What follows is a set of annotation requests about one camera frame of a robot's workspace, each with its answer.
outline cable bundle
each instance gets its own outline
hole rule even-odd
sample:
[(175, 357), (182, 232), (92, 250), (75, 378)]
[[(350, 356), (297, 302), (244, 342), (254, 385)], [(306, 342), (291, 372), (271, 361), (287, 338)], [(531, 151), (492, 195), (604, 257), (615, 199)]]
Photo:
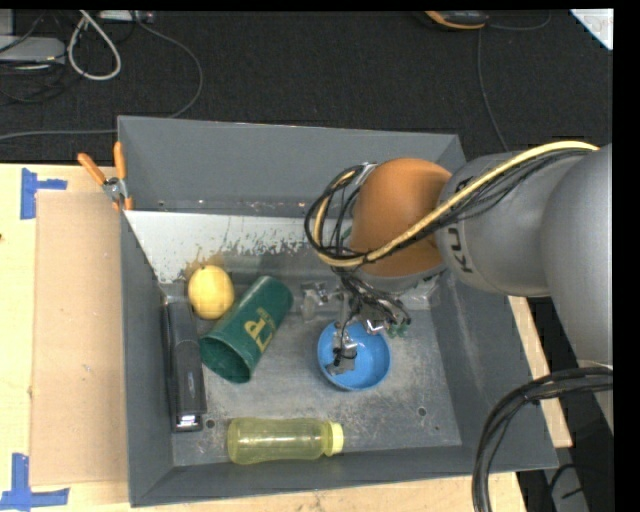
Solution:
[(527, 404), (573, 393), (595, 393), (613, 389), (613, 370), (579, 368), (554, 372), (508, 393), (490, 412), (480, 437), (472, 476), (473, 506), (476, 512), (491, 512), (489, 469), (509, 423)]
[[(358, 180), (358, 178), (363, 175), (369, 164), (350, 167), (334, 178), (322, 195), (311, 205), (305, 216), (305, 233), (309, 243), (325, 263), (332, 267), (359, 268), (365, 263), (372, 263), (385, 256), (390, 256), (448, 224), (483, 213), (495, 206), (528, 175), (548, 165), (549, 158), (572, 156), (579, 152), (597, 149), (597, 146), (584, 142), (563, 141), (545, 144), (519, 153), (478, 176), (393, 240), (366, 253), (353, 251), (344, 244), (344, 239), (348, 235), (347, 231), (342, 232), (344, 219), (362, 185), (363, 180)], [(518, 172), (521, 172), (522, 175), (517, 180), (511, 180)], [(345, 191), (351, 184), (356, 185), (356, 188), (345, 198)], [(338, 192), (342, 193), (342, 200), (337, 222), (328, 243), (325, 244), (323, 235), (325, 219), (330, 210), (331, 202)]]

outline wooden table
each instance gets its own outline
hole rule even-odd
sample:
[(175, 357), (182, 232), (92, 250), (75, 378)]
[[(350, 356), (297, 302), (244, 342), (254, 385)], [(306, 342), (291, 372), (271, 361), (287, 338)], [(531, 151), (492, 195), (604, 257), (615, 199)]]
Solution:
[[(37, 219), (20, 220), (21, 170), (28, 167), (41, 180), (60, 178), (68, 183), (66, 191), (102, 194), (80, 166), (32, 164), (0, 164), (0, 413), (3, 435), (0, 436), (0, 491), (11, 486), (11, 454), (30, 455), (31, 393), (34, 375), (34, 271), (36, 261)], [(112, 168), (102, 168), (113, 176)], [(548, 373), (544, 352), (540, 347), (535, 324), (525, 299), (510, 297), (517, 328), (531, 365), (532, 375)], [(543, 403), (547, 424), (556, 447), (571, 445), (564, 416), (557, 401)], [(78, 438), (78, 446), (91, 444), (91, 439)], [(68, 482), (69, 502), (51, 510), (130, 510), (127, 482)], [(34, 491), (60, 489), (63, 485), (32, 486)], [(492, 504), (497, 512), (525, 511), (520, 487), (514, 473), (492, 475)], [(341, 490), (277, 494), (189, 505), (150, 507), (149, 510), (190, 510), (234, 512), (324, 511), (349, 512), (368, 510), (470, 511), (471, 478), (452, 477)]]

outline bottle cap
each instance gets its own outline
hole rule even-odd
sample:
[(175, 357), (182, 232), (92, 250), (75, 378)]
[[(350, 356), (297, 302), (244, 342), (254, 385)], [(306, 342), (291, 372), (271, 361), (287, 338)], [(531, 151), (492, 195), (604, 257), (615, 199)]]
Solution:
[(342, 447), (344, 446), (344, 432), (340, 423), (330, 421), (329, 427), (331, 428), (331, 437), (333, 438), (331, 455), (334, 455), (342, 451)]

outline blue bowl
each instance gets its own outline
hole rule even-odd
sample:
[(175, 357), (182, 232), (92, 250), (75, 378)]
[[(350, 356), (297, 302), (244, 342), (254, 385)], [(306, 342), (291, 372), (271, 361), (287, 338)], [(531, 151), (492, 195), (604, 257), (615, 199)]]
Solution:
[(361, 323), (347, 327), (351, 339), (358, 344), (355, 369), (331, 375), (326, 366), (333, 363), (333, 335), (336, 327), (329, 324), (318, 340), (318, 363), (323, 375), (335, 386), (346, 391), (360, 391), (379, 385), (389, 373), (391, 352), (384, 336), (369, 334)]

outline white cable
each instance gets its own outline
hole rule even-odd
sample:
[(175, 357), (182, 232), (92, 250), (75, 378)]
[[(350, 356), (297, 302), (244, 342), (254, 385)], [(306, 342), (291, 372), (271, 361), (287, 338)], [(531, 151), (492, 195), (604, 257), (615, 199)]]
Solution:
[[(98, 25), (98, 23), (89, 15), (89, 13), (87, 11), (82, 10), (82, 9), (79, 9), (79, 10), (80, 10), (80, 13), (82, 14), (82, 19), (80, 20), (80, 22), (76, 26), (75, 30), (73, 31), (73, 34), (71, 36), (71, 40), (69, 41), (69, 46), (67, 46), (67, 55), (69, 57), (69, 64), (71, 64), (71, 67), (78, 74), (80, 74), (83, 77), (88, 78), (90, 80), (111, 80), (112, 78), (117, 76), (118, 73), (120, 73), (120, 68), (122, 67), (122, 63), (121, 63), (121, 60), (120, 60), (120, 54), (118, 53), (118, 50), (117, 50), (116, 46), (113, 44), (113, 41), (111, 41), (111, 39), (109, 39), (109, 36), (104, 32), (104, 30), (102, 30), (100, 25)], [(102, 39), (104, 39), (104, 41), (109, 46), (109, 48), (113, 52), (113, 56), (116, 59), (116, 67), (108, 75), (91, 75), (91, 74), (87, 73), (86, 71), (81, 69), (76, 64), (76, 61), (75, 61), (75, 59), (73, 57), (73, 49), (74, 49), (76, 43), (78, 42), (78, 36), (80, 35), (80, 32), (82, 30), (86, 30), (87, 28), (89, 28), (89, 25), (92, 25), (93, 28), (96, 30), (96, 32), (98, 32), (98, 34), (100, 34)]]

